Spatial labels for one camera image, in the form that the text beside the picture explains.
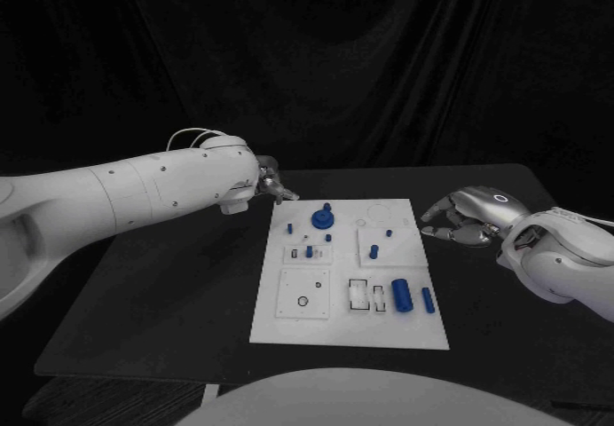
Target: gray floor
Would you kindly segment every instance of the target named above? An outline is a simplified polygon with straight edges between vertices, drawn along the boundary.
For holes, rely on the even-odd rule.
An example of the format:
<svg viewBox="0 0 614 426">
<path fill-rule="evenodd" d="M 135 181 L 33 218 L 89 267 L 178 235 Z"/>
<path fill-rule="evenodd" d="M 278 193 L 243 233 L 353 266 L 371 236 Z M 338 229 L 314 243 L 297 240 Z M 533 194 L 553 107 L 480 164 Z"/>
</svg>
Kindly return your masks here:
<svg viewBox="0 0 614 426">
<path fill-rule="evenodd" d="M 233 388 L 220 387 L 220 395 Z M 23 409 L 30 424 L 50 426 L 170 426 L 200 406 L 204 384 L 53 378 Z M 614 426 L 614 413 L 527 405 L 578 426 Z"/>
</svg>

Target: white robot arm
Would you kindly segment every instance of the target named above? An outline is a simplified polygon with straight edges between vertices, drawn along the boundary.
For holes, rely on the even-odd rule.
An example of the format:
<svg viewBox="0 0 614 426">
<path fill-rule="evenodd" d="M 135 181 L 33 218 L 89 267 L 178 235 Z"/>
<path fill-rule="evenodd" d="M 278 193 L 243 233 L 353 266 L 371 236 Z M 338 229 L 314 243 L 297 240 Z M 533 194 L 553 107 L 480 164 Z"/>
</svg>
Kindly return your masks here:
<svg viewBox="0 0 614 426">
<path fill-rule="evenodd" d="M 425 235 L 485 247 L 503 239 L 495 262 L 514 271 L 527 289 L 557 304 L 578 300 L 614 322 L 614 236 L 589 221 L 614 223 L 552 208 L 530 215 L 501 191 L 470 186 L 428 209 L 428 222 L 441 211 L 455 228 L 426 226 Z"/>
<path fill-rule="evenodd" d="M 116 233 L 212 204 L 246 210 L 259 193 L 292 200 L 272 157 L 255 157 L 233 136 L 119 162 L 33 176 L 0 177 L 0 319 L 57 263 Z"/>
</svg>

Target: blue cylinder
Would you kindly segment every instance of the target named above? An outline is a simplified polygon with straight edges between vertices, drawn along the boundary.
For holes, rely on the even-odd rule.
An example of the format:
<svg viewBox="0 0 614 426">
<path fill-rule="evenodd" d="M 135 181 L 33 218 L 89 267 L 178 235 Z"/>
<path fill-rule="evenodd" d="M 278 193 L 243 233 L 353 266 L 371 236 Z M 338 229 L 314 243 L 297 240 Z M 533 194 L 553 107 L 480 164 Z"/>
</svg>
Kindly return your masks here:
<svg viewBox="0 0 614 426">
<path fill-rule="evenodd" d="M 393 304 L 397 312 L 409 312 L 413 309 L 412 295 L 406 280 L 399 279 L 392 282 Z"/>
<path fill-rule="evenodd" d="M 435 305 L 432 304 L 431 290 L 426 287 L 422 288 L 422 298 L 425 299 L 426 312 L 433 313 Z"/>
<path fill-rule="evenodd" d="M 317 210 L 311 216 L 311 224 L 317 229 L 328 229 L 335 222 L 335 217 L 330 211 L 330 204 L 325 203 L 321 210 Z"/>
<path fill-rule="evenodd" d="M 369 257 L 371 258 L 371 259 L 376 259 L 377 258 L 377 251 L 379 251 L 379 246 L 376 246 L 374 244 L 370 246 L 370 253 L 369 253 Z"/>
</svg>

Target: peg board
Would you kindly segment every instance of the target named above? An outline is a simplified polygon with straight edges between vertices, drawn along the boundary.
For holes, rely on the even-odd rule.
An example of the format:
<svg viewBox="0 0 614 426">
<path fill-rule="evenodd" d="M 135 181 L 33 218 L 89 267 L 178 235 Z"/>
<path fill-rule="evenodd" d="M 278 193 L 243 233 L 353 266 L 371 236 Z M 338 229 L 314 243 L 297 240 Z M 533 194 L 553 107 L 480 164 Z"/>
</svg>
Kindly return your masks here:
<svg viewBox="0 0 614 426">
<path fill-rule="evenodd" d="M 335 223 L 320 230 L 311 224 L 311 215 L 325 202 Z M 330 242 L 324 239 L 328 233 Z M 380 248 L 377 259 L 369 258 L 371 244 Z M 320 246 L 317 252 L 331 256 L 333 262 L 322 262 L 317 256 L 305 258 L 302 251 L 310 245 Z M 297 249 L 297 257 L 289 260 L 292 249 Z M 327 272 L 325 281 L 317 281 L 315 288 L 311 276 L 322 272 Z M 415 308 L 409 312 L 397 312 L 393 304 L 392 281 L 400 278 L 406 279 L 413 300 Z M 350 310 L 350 280 L 367 281 L 367 310 Z M 386 312 L 374 310 L 373 286 L 383 288 Z M 435 305 L 431 314 L 422 287 L 431 291 Z M 308 304 L 311 301 L 317 304 L 317 310 L 308 310 L 312 308 L 308 304 L 298 306 L 302 296 Z M 275 205 L 249 342 L 449 349 L 409 200 L 284 201 Z"/>
</svg>

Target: black table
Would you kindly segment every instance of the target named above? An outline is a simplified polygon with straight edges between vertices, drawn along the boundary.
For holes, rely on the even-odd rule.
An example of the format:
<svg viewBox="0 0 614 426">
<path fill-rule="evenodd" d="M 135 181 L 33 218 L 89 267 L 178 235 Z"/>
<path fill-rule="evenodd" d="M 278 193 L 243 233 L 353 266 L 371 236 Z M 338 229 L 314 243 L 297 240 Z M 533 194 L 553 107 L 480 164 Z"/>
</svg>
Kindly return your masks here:
<svg viewBox="0 0 614 426">
<path fill-rule="evenodd" d="M 516 164 L 288 171 L 304 200 L 408 198 L 419 216 L 467 185 L 513 194 L 531 211 L 555 202 Z M 423 238 L 449 351 L 249 343 L 272 200 L 219 208 L 119 235 L 36 364 L 39 375 L 243 384 L 318 367 L 406 372 L 516 399 L 614 401 L 614 324 L 578 302 L 550 304 L 494 262 Z"/>
</svg>

